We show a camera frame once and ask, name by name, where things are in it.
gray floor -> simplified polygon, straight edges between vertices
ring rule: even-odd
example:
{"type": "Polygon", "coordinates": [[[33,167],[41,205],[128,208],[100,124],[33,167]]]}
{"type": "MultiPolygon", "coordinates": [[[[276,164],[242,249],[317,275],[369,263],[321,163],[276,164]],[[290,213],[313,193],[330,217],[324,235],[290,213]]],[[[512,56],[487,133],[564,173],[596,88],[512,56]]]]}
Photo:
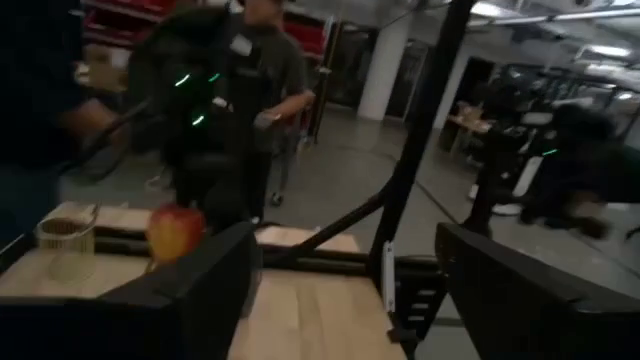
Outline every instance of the gray floor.
{"type": "MultiPolygon", "coordinates": [[[[345,111],[326,112],[320,143],[298,155],[285,202],[269,208],[267,220],[303,228],[327,225],[378,191],[393,171],[404,142],[405,130],[398,124],[361,122],[345,111]]],[[[144,182],[159,168],[153,157],[130,159],[117,174],[98,187],[81,188],[66,183],[64,197],[79,201],[132,207],[155,207],[169,201],[171,194],[149,192],[144,182]]],[[[450,221],[433,200],[450,216],[462,220],[470,204],[466,200],[474,174],[460,161],[452,161],[429,146],[396,237],[400,255],[434,253],[436,224],[450,221]]],[[[538,226],[523,227],[511,218],[495,218],[496,241],[529,254],[567,272],[618,291],[640,297],[640,241],[623,243],[622,233],[635,226],[639,211],[610,211],[615,224],[611,236],[592,242],[564,231],[538,226]]],[[[380,214],[356,224],[350,233],[368,248],[380,214]]],[[[439,317],[458,317],[449,299],[439,317]]],[[[436,326],[418,349],[418,359],[477,359],[464,328],[436,326]]]]}

ceiling light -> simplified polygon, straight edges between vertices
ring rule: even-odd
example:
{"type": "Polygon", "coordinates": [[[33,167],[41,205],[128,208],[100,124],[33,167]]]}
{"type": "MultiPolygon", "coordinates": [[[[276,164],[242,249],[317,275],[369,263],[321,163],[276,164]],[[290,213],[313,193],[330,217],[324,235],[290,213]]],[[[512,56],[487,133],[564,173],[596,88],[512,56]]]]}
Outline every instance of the ceiling light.
{"type": "Polygon", "coordinates": [[[493,21],[491,20],[469,20],[467,23],[468,27],[476,27],[476,26],[487,26],[491,25],[493,21]]]}
{"type": "Polygon", "coordinates": [[[627,6],[633,4],[634,2],[636,2],[636,0],[613,0],[611,5],[609,6],[627,6]]]}
{"type": "Polygon", "coordinates": [[[610,64],[589,64],[587,69],[595,71],[616,71],[620,70],[620,66],[610,64]]]}
{"type": "Polygon", "coordinates": [[[606,19],[611,17],[630,17],[640,15],[640,9],[622,9],[622,10],[603,10],[603,11],[587,11],[580,13],[560,14],[555,16],[555,20],[587,20],[587,19],[606,19]]]}
{"type": "Polygon", "coordinates": [[[615,46],[604,46],[604,45],[589,45],[589,50],[596,52],[602,55],[608,56],[629,56],[631,55],[631,50],[625,48],[619,48],[615,46]]]}
{"type": "Polygon", "coordinates": [[[471,8],[471,13],[474,15],[487,17],[502,17],[509,15],[506,9],[495,6],[485,1],[480,1],[473,5],[473,7],[471,8]]]}
{"type": "Polygon", "coordinates": [[[621,93],[617,96],[618,100],[629,100],[633,97],[633,95],[629,92],[621,93]]]}
{"type": "Polygon", "coordinates": [[[518,24],[528,24],[531,22],[540,22],[540,21],[546,20],[547,18],[548,16],[530,16],[530,17],[497,20],[496,23],[500,25],[518,25],[518,24]]]}

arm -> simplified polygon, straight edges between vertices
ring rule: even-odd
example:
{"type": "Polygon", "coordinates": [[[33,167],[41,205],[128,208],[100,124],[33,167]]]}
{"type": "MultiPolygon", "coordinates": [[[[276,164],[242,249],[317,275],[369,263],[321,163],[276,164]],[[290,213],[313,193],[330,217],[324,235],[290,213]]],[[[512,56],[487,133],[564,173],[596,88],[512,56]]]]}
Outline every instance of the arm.
{"type": "MultiPolygon", "coordinates": [[[[48,28],[63,29],[61,19],[68,16],[66,7],[49,5],[38,4],[43,7],[40,12],[15,16],[10,23],[21,31],[12,44],[14,51],[0,59],[3,75],[14,96],[31,104],[35,120],[53,122],[79,138],[91,136],[106,127],[115,114],[97,100],[87,99],[75,82],[74,52],[65,43],[66,34],[51,33],[48,28]]],[[[27,10],[16,11],[15,15],[20,15],[27,10]]]]}
{"type": "Polygon", "coordinates": [[[280,115],[283,119],[304,110],[315,97],[307,87],[305,59],[299,47],[293,47],[287,62],[289,66],[284,79],[284,90],[287,96],[280,104],[265,111],[268,114],[280,115]]]}

desk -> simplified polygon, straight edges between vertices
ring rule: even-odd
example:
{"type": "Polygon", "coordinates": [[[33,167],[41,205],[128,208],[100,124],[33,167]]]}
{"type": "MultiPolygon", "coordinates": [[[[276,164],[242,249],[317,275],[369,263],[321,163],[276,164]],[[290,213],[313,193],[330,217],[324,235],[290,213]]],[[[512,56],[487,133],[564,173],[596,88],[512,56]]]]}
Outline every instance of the desk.
{"type": "MultiPolygon", "coordinates": [[[[77,207],[66,203],[54,212],[71,209],[77,207]]],[[[146,228],[149,215],[147,210],[103,207],[98,225],[141,231],[146,228]]],[[[272,227],[261,231],[257,238],[263,244],[291,246],[311,234],[302,229],[272,227]]],[[[350,235],[338,235],[322,248],[360,251],[350,235]]],[[[21,283],[6,279],[17,276],[16,265],[0,278],[1,295],[8,295],[7,281],[14,286],[12,291],[21,283]]],[[[137,264],[127,267],[136,269],[133,277],[144,268],[137,264]]],[[[406,359],[400,345],[389,342],[386,332],[390,328],[380,296],[369,279],[266,269],[251,315],[238,324],[229,359],[406,359]]]]}
{"type": "Polygon", "coordinates": [[[484,120],[464,120],[461,116],[455,115],[447,116],[447,121],[459,126],[459,129],[456,131],[453,144],[451,145],[451,157],[455,157],[460,148],[469,143],[469,140],[474,133],[480,135],[486,134],[491,128],[491,125],[484,120]]]}

black metal frame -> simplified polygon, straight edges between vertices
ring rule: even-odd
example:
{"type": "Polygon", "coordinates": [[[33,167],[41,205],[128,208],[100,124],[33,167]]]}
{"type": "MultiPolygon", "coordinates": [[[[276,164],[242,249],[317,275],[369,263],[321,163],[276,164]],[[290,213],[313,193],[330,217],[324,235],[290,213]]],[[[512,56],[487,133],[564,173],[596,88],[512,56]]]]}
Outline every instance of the black metal frame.
{"type": "MultiPolygon", "coordinates": [[[[473,3],[474,0],[459,0],[449,6],[428,75],[413,99],[417,101],[416,119],[420,121],[412,124],[389,181],[367,202],[306,241],[293,247],[262,245],[266,267],[368,277],[381,291],[383,247],[385,243],[392,243],[396,235],[473,3]],[[317,250],[318,246],[381,208],[382,218],[368,254],[317,250]]],[[[139,232],[97,228],[96,236],[100,238],[97,250],[102,252],[149,253],[146,243],[130,241],[144,240],[144,234],[139,232]]],[[[446,295],[445,280],[435,259],[400,257],[395,261],[394,285],[396,311],[389,313],[394,329],[388,335],[392,341],[401,343],[407,356],[413,358],[415,348],[426,336],[446,295]]]]}
{"type": "MultiPolygon", "coordinates": [[[[557,68],[557,67],[552,67],[547,71],[543,71],[543,66],[531,65],[531,64],[512,63],[512,64],[506,64],[503,67],[505,71],[511,68],[516,68],[516,69],[526,68],[526,69],[532,69],[532,70],[537,69],[539,70],[539,75],[541,78],[545,77],[553,81],[562,80],[562,79],[571,80],[572,84],[570,86],[569,91],[567,92],[567,97],[574,96],[575,92],[578,91],[582,86],[603,88],[604,85],[615,85],[615,87],[610,88],[609,95],[607,96],[607,99],[605,100],[601,109],[603,111],[606,111],[609,109],[611,104],[613,104],[613,101],[615,100],[616,95],[618,95],[621,92],[632,92],[635,94],[640,94],[636,89],[632,89],[627,86],[620,85],[618,81],[605,76],[576,73],[575,71],[572,71],[572,70],[557,68]]],[[[554,86],[549,87],[548,91],[551,92],[551,95],[549,96],[549,98],[551,98],[553,101],[564,100],[564,98],[558,97],[558,94],[557,94],[558,89],[559,89],[558,86],[556,86],[555,84],[554,86]]],[[[638,107],[636,108],[636,111],[634,111],[633,115],[631,115],[631,119],[629,123],[625,126],[624,130],[618,135],[618,139],[620,141],[624,142],[627,139],[627,136],[631,132],[631,128],[638,121],[638,118],[640,118],[640,105],[638,105],[638,107]]]]}

